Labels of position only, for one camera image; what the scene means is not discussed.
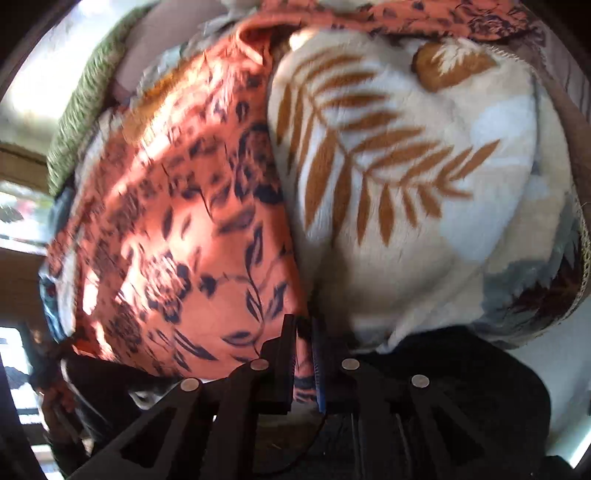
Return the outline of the green checkered pillow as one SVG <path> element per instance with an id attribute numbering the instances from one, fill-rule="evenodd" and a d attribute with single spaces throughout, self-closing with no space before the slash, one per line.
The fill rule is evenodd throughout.
<path id="1" fill-rule="evenodd" d="M 46 155 L 47 187 L 51 196 L 58 194 L 75 168 L 78 149 L 101 112 L 116 68 L 127 51 L 127 37 L 154 6 L 155 3 L 135 7 L 124 15 L 85 63 Z"/>

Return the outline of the pink quilted mattress cover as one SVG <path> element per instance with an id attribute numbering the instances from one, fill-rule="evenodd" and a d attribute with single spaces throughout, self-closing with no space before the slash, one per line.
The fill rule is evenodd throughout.
<path id="1" fill-rule="evenodd" d="M 123 103 L 157 56 L 189 40 L 197 33 L 200 24 L 227 11 L 219 1 L 158 2 L 133 26 L 124 40 L 125 53 L 111 81 L 111 97 L 117 103 Z"/>

